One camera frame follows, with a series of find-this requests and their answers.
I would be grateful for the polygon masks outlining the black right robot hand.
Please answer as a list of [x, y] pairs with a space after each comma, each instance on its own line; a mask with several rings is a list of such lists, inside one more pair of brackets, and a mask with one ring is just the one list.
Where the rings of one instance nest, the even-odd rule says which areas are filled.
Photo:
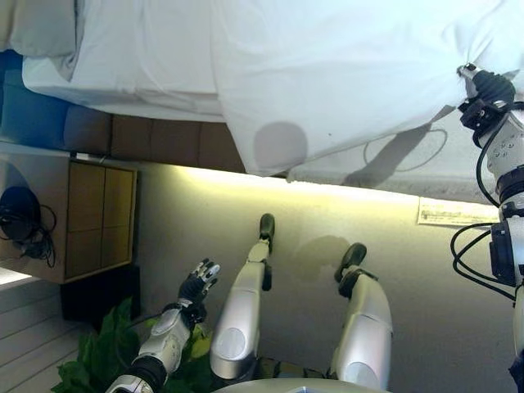
[[507, 77], [483, 70], [472, 63], [461, 65], [457, 74], [466, 81], [468, 103], [481, 100], [504, 109], [514, 103], [516, 89]]

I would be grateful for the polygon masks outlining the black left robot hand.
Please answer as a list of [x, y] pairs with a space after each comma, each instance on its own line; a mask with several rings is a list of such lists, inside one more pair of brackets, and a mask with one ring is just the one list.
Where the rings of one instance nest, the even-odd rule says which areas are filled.
[[184, 307], [200, 304], [217, 283], [220, 269], [219, 264], [209, 259], [199, 262], [181, 284], [178, 302]]

